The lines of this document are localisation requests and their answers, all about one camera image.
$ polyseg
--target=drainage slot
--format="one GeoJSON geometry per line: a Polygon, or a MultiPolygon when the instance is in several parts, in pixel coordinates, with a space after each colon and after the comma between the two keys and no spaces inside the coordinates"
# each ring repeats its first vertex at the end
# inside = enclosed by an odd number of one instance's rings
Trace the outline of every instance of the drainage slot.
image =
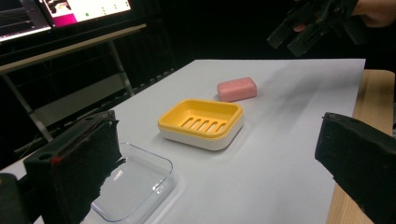
{"type": "Polygon", "coordinates": [[[209,120],[205,120],[204,123],[202,123],[202,125],[198,128],[198,131],[203,131],[207,123],[209,123],[209,120]]]}
{"type": "Polygon", "coordinates": [[[222,123],[222,124],[218,127],[218,129],[216,130],[216,132],[221,131],[221,130],[224,128],[224,126],[225,126],[225,123],[222,123]]]}
{"type": "Polygon", "coordinates": [[[195,129],[195,127],[199,124],[199,122],[201,122],[200,119],[196,120],[190,127],[190,129],[195,129]]]}
{"type": "Polygon", "coordinates": [[[206,132],[207,132],[207,133],[211,133],[211,132],[216,128],[216,125],[218,125],[218,122],[217,122],[217,121],[213,122],[213,123],[210,125],[210,127],[206,130],[206,132]]]}
{"type": "Polygon", "coordinates": [[[182,127],[182,128],[186,128],[186,127],[190,126],[190,123],[192,122],[192,120],[193,120],[193,118],[187,119],[187,120],[181,125],[181,127],[182,127]]]}

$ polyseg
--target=human hand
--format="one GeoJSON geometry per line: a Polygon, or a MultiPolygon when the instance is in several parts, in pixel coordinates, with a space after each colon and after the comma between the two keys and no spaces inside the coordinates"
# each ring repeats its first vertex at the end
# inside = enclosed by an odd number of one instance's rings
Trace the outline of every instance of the human hand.
{"type": "MultiPolygon", "coordinates": [[[[359,0],[353,15],[360,15],[367,27],[390,26],[396,21],[396,0],[359,0]]],[[[305,27],[306,24],[302,23],[294,26],[293,30],[301,32],[305,27]]]]}

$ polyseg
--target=soap dish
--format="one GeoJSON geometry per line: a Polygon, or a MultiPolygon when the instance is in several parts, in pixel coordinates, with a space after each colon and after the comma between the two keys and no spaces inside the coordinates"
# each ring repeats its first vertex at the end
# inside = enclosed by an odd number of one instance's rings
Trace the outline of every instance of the soap dish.
{"type": "Polygon", "coordinates": [[[106,222],[144,223],[172,192],[176,178],[168,159],[120,144],[121,165],[101,187],[91,208],[106,222]]]}
{"type": "Polygon", "coordinates": [[[243,109],[235,103],[188,99],[158,120],[163,137],[220,150],[227,147],[243,126],[243,109]]]}

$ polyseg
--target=wooden table edge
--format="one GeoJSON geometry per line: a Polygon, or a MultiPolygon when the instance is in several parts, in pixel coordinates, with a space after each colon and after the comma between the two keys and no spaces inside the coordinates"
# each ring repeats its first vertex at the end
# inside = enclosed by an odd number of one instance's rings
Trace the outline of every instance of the wooden table edge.
{"type": "MultiPolygon", "coordinates": [[[[364,70],[353,118],[392,135],[395,75],[386,70],[364,70]]],[[[356,203],[335,184],[327,224],[373,222],[356,203]]]]}

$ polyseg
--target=black device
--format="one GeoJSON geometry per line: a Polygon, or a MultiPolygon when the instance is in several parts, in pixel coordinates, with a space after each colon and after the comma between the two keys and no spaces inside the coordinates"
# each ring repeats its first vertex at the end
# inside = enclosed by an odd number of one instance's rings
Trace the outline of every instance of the black device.
{"type": "Polygon", "coordinates": [[[368,41],[370,33],[360,17],[352,16],[358,0],[301,0],[288,12],[288,16],[267,38],[267,42],[277,49],[291,36],[288,44],[294,56],[307,53],[323,35],[334,30],[339,35],[348,35],[354,44],[368,41]],[[293,27],[305,24],[299,34],[293,27]]]}
{"type": "Polygon", "coordinates": [[[26,158],[20,180],[0,174],[0,222],[42,216],[46,223],[80,223],[120,165],[117,123],[112,110],[88,116],[26,158]]]}
{"type": "Polygon", "coordinates": [[[393,137],[357,119],[326,113],[315,158],[374,223],[396,223],[393,137]]]}

